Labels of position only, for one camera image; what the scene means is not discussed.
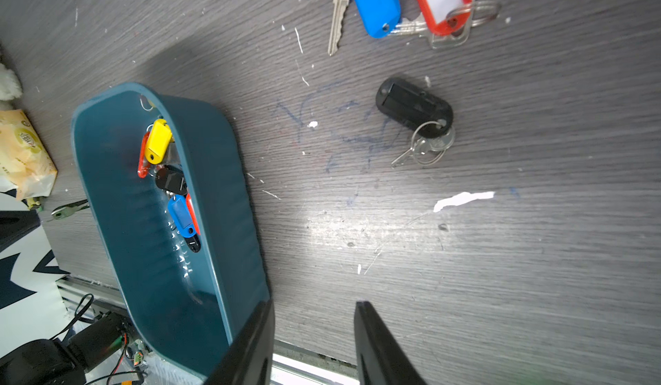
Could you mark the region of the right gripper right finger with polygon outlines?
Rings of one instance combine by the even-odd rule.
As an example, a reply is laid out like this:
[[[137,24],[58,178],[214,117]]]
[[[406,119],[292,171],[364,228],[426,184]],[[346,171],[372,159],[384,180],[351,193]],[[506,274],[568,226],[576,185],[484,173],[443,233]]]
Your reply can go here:
[[[356,303],[354,333],[361,384],[426,384],[370,302]]]

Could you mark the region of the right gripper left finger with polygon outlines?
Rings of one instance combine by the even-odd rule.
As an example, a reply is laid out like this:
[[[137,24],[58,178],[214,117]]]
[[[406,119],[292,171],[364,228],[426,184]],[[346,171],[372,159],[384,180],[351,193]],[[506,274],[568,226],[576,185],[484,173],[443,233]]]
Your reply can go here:
[[[270,384],[274,343],[273,301],[259,302],[225,357],[203,384]]]

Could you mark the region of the teal plastic storage box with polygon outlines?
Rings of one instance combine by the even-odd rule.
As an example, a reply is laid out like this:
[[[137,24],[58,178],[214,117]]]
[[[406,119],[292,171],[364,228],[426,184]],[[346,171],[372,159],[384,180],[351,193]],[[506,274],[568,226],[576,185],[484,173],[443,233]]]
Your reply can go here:
[[[199,252],[176,230],[165,193],[137,173],[141,141],[158,119],[174,135]],[[270,297],[229,121],[206,102],[125,83],[79,105],[72,150],[134,326],[160,357],[209,376]]]

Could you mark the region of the black tag key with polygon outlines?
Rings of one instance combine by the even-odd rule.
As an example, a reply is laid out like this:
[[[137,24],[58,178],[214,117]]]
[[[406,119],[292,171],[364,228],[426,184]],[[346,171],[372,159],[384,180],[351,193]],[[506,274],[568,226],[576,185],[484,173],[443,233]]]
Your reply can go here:
[[[400,77],[385,80],[375,95],[377,109],[411,130],[409,147],[391,162],[396,168],[413,160],[433,166],[454,144],[454,110],[444,99]]]

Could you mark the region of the red tag key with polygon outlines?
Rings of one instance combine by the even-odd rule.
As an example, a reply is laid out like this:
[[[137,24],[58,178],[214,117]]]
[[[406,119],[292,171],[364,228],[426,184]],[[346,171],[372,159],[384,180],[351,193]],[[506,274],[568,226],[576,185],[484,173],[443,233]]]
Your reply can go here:
[[[468,41],[472,29],[499,17],[501,4],[490,0],[416,0],[421,15],[413,30],[432,49],[450,49]]]

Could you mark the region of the blue tag key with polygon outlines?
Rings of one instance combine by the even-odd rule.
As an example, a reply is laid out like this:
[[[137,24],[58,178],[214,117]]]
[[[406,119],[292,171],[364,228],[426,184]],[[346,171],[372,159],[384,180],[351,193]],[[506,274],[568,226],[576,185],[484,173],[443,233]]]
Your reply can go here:
[[[367,34],[375,39],[381,39],[388,35],[418,35],[423,37],[430,33],[422,17],[414,20],[407,20],[402,17],[399,0],[333,0],[328,55],[334,55],[338,51],[343,33],[344,16],[351,2],[356,3]]]

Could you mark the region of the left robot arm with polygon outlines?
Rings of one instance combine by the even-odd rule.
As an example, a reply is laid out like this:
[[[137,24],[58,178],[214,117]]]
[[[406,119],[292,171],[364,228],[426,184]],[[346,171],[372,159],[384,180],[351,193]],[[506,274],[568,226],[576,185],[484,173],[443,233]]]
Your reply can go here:
[[[105,314],[66,342],[33,340],[5,355],[1,358],[1,383],[84,384],[87,373],[136,337],[129,319]]]

